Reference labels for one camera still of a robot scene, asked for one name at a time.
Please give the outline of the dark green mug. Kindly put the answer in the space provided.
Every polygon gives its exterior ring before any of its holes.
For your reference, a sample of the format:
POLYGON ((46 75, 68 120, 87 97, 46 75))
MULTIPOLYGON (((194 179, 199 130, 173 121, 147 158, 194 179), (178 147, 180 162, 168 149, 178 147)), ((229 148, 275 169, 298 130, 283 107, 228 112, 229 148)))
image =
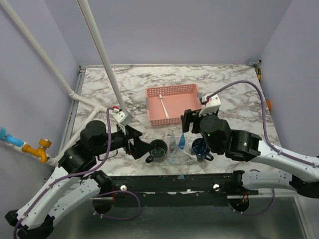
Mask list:
POLYGON ((161 139, 155 139, 150 143, 153 146, 149 151, 149 156, 146 158, 146 163, 151 162, 164 162, 167 155, 168 146, 161 139))

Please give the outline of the dark blue mug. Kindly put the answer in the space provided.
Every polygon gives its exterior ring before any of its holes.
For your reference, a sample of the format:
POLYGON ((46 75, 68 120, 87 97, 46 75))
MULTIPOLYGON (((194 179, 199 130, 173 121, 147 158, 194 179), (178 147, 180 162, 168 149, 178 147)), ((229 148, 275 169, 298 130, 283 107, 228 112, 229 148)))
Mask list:
POLYGON ((214 157, 210 153, 210 148, 205 143, 203 138, 197 138, 193 141, 191 145, 191 153, 195 155, 197 161, 213 161, 214 157))

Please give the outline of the white toothpaste tube red cap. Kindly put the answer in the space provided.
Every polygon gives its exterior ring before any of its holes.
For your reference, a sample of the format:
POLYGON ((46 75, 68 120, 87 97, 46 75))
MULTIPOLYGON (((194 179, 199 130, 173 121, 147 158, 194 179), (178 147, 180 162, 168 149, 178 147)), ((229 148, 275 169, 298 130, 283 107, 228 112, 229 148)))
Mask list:
POLYGON ((173 152, 176 148, 176 140, 175 140, 175 135, 173 131, 170 133, 168 148, 171 152, 173 152))

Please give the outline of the pink perforated plastic basket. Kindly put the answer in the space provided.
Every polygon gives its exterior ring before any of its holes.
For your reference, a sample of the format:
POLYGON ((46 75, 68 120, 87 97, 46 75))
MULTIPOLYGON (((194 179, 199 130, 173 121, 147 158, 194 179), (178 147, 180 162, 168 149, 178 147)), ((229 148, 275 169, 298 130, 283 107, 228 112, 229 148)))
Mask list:
POLYGON ((151 87, 145 90, 145 97, 147 115, 152 126, 179 124, 185 110, 194 111, 202 108, 197 84, 151 87), (168 119, 165 117, 159 94, 162 94, 168 119))

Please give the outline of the light blue toothbrush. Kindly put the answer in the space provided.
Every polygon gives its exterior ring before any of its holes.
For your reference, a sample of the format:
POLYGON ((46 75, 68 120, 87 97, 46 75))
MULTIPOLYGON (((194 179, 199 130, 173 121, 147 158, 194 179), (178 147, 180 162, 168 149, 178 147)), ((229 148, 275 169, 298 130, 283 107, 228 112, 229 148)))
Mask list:
POLYGON ((170 151, 170 157, 168 162, 170 164, 174 164, 177 161, 177 157, 179 155, 179 153, 181 153, 181 151, 184 150, 184 146, 177 146, 175 148, 170 147, 169 151, 170 151))

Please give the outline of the blue toothpaste tube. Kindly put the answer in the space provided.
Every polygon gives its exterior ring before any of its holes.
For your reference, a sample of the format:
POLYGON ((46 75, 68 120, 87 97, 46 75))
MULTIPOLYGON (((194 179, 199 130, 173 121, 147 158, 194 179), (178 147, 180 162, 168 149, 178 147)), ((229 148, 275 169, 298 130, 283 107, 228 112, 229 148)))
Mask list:
POLYGON ((185 144, 186 144, 185 135, 184 135, 184 133, 182 133, 180 140, 179 140, 179 143, 178 143, 178 147, 183 149, 185 147, 185 144))

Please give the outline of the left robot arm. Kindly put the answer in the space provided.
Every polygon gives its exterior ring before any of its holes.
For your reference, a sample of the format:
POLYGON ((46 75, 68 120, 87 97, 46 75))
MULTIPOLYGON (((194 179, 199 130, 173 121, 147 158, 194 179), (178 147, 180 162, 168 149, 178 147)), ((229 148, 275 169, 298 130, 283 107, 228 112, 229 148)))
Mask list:
POLYGON ((68 213, 86 200, 110 193, 111 178, 97 169, 97 156, 127 147, 128 154, 139 159, 153 148, 140 140, 141 132, 130 126, 125 127, 125 132, 118 130, 112 134, 106 128, 102 121, 89 122, 32 200, 6 214, 5 219, 14 227, 15 239, 45 239, 68 213))

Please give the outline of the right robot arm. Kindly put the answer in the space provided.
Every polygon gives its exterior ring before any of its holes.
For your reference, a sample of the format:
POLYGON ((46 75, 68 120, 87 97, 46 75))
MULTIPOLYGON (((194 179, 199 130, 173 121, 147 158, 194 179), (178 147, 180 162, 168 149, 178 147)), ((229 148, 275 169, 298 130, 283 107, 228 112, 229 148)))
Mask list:
POLYGON ((319 159, 267 144, 260 136, 231 129, 216 114, 200 116, 186 110, 181 116, 183 132, 200 133, 209 149, 234 161, 255 162, 274 168, 267 172, 244 172, 231 180, 230 191, 241 195, 260 188, 287 189, 308 198, 319 196, 319 159))

